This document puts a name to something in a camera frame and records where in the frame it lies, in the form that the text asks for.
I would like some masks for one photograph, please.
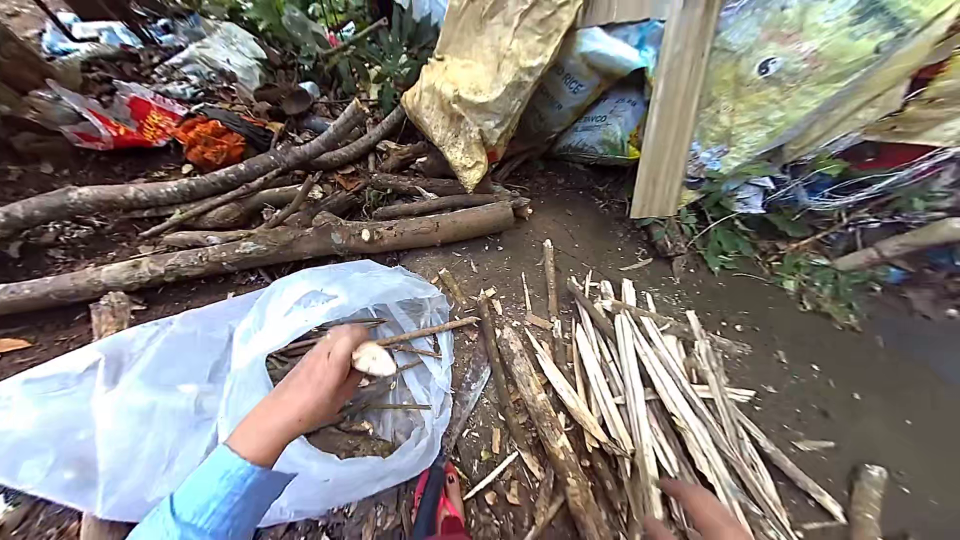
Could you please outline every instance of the person's right hand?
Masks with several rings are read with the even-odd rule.
[[[704,540],[750,540],[750,534],[705,487],[674,479],[662,479],[660,489],[680,503],[693,520],[693,527]],[[644,518],[643,528],[647,532],[645,538],[677,540],[660,520]]]

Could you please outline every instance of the wooden plank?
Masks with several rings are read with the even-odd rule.
[[[677,213],[721,0],[672,0],[630,217]]]

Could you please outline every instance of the orange plastic bag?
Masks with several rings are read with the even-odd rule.
[[[183,145],[187,160],[204,171],[213,171],[239,163],[247,141],[219,120],[194,116],[174,131],[174,138]]]

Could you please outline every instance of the light blue shirt sleeve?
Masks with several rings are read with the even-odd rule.
[[[251,538],[294,476],[253,465],[222,444],[127,538]]]

